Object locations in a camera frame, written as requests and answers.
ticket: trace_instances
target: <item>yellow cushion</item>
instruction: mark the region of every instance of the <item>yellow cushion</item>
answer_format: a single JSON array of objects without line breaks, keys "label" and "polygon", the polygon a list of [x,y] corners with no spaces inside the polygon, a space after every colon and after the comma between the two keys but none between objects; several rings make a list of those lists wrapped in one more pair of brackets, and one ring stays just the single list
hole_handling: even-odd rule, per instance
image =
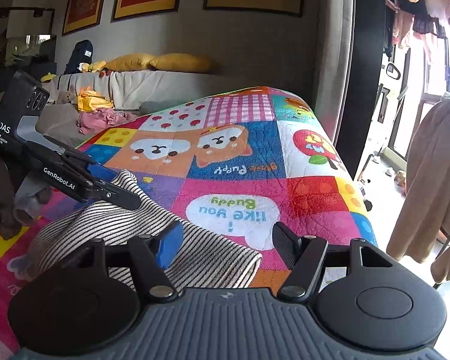
[{"label": "yellow cushion", "polygon": [[154,58],[154,55],[136,52],[119,56],[113,61],[107,62],[105,67],[110,71],[144,71],[150,68],[148,64]]},{"label": "yellow cushion", "polygon": [[150,61],[160,71],[183,73],[208,73],[212,66],[209,59],[190,54],[165,54]]}]

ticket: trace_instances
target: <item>backpack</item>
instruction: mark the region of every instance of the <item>backpack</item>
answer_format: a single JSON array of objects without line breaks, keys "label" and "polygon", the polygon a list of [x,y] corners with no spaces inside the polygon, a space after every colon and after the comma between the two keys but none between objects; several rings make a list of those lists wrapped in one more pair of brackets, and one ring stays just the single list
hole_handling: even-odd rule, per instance
[{"label": "backpack", "polygon": [[92,45],[92,42],[90,42],[88,39],[78,42],[72,51],[70,60],[68,61],[67,66],[65,67],[64,74],[80,73],[80,70],[78,69],[79,64],[81,64],[82,62],[91,64],[93,53],[94,53],[94,46]]}]

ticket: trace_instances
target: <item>bed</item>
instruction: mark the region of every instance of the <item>bed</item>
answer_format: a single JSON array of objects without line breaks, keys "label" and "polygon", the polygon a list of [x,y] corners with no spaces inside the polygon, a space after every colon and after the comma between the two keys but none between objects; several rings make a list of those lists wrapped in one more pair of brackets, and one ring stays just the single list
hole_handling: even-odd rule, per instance
[{"label": "bed", "polygon": [[[272,226],[331,244],[376,244],[358,187],[308,105],[269,87],[192,100],[111,127],[80,147],[109,168],[128,169],[160,206],[262,254],[251,282],[276,290],[288,270]],[[0,239],[0,348],[15,351],[6,310],[30,280],[27,250],[46,224],[83,205],[56,191],[42,217]]]}]

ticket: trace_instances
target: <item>striped towel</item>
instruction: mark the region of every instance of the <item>striped towel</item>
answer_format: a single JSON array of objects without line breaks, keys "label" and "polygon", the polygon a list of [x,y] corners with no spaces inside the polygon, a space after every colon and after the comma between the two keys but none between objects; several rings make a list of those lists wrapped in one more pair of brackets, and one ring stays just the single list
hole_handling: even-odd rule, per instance
[{"label": "striped towel", "polygon": [[[135,211],[100,201],[49,223],[30,244],[34,275],[39,275],[92,238],[106,245],[124,244],[140,234],[157,235],[167,225],[183,224],[183,243],[166,274],[178,291],[185,287],[247,287],[262,260],[255,250],[185,221],[160,207],[137,185],[137,178],[123,170],[112,181],[140,196]],[[133,287],[128,268],[111,268],[110,277]]]}]

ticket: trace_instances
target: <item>towel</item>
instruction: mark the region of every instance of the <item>towel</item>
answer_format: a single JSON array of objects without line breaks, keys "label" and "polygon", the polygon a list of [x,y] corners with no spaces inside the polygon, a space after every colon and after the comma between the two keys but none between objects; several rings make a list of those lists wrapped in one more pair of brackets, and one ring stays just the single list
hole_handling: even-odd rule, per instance
[{"label": "towel", "polygon": [[[127,170],[112,181],[140,196],[135,211],[100,201],[49,223],[30,244],[29,274],[39,275],[92,238],[106,245],[124,244],[140,234],[157,235],[174,220],[183,224],[182,247],[166,274],[178,291],[185,287],[247,287],[254,278],[262,255],[211,231],[179,218],[151,200]],[[133,287],[128,268],[111,268],[110,277]]]},{"label": "towel", "polygon": [[[433,106],[410,145],[407,194],[387,246],[396,260],[424,262],[440,226],[450,235],[450,93]],[[450,247],[431,266],[436,283],[450,280]]]},{"label": "towel", "polygon": [[80,112],[77,126],[83,135],[97,134],[110,126],[132,122],[138,116],[131,112],[117,112],[111,108],[97,108],[92,112]]}]

